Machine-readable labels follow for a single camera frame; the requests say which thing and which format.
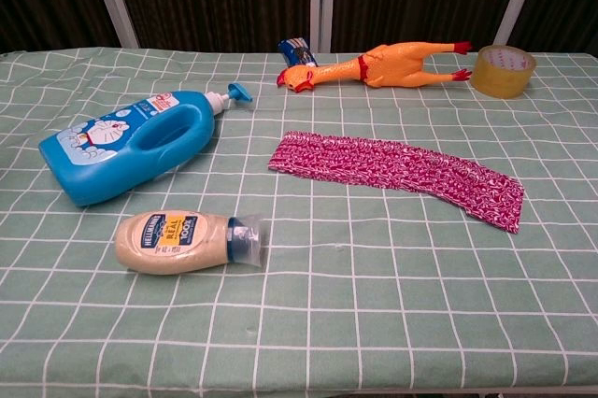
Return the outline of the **red knitted cloth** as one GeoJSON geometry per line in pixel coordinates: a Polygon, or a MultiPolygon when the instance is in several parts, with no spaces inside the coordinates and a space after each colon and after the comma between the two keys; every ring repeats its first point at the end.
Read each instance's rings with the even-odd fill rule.
{"type": "Polygon", "coordinates": [[[393,140],[289,131],[268,168],[299,178],[432,195],[511,234],[524,188],[482,164],[393,140]]]}

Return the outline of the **blue snack packet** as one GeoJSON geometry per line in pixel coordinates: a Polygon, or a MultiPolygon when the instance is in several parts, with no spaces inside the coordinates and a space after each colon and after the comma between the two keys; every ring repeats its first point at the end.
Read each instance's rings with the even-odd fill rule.
{"type": "Polygon", "coordinates": [[[296,65],[318,66],[307,42],[302,37],[287,38],[279,41],[278,51],[282,54],[288,67],[296,65]]]}

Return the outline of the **green checked tablecloth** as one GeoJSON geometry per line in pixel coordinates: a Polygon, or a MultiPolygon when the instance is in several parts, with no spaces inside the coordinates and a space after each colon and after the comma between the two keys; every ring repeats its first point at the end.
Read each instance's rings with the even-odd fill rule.
{"type": "Polygon", "coordinates": [[[598,58],[536,55],[525,94],[276,87],[276,54],[0,55],[0,398],[318,398],[598,391],[598,58]],[[38,142],[157,92],[244,84],[189,163],[80,209],[38,142]],[[268,169],[291,130],[404,141],[520,181],[512,235],[426,195],[268,169]],[[259,214],[263,266],[179,277],[116,260],[161,208],[259,214]]]}

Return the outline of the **yellow rubber chicken toy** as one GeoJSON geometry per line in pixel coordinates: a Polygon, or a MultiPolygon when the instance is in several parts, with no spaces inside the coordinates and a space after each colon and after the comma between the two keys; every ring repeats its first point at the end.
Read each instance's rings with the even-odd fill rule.
{"type": "Polygon", "coordinates": [[[318,84],[336,80],[359,80],[371,88],[417,88],[442,82],[466,81],[472,72],[462,69],[450,74],[429,73],[424,59],[440,52],[467,54],[468,41],[456,43],[406,42],[379,45],[366,53],[340,64],[309,66],[298,64],[281,71],[279,87],[293,92],[313,90],[318,84]]]}

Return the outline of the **Hellmann's mayonnaise squeeze bottle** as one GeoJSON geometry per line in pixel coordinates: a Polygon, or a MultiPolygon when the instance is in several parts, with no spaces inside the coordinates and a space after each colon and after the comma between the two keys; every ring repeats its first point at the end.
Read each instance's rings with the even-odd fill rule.
{"type": "Polygon", "coordinates": [[[262,265],[263,220],[180,209],[124,220],[115,235],[122,265],[139,273],[177,275],[227,263],[262,265]]]}

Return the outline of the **blue Doraemon detergent pump bottle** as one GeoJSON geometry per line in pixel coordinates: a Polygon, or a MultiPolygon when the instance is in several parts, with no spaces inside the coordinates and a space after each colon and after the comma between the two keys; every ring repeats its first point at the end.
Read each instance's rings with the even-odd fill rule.
{"type": "Polygon", "coordinates": [[[250,103],[240,84],[228,92],[155,94],[51,135],[38,149],[76,206],[110,200],[188,162],[211,140],[216,116],[250,103]]]}

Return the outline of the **clear packing tape roll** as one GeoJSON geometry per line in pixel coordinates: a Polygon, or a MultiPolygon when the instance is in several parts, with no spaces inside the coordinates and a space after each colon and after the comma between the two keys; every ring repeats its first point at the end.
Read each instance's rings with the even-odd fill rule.
{"type": "Polygon", "coordinates": [[[490,97],[519,97],[536,68],[534,56],[507,45],[483,47],[477,54],[471,85],[490,97]]]}

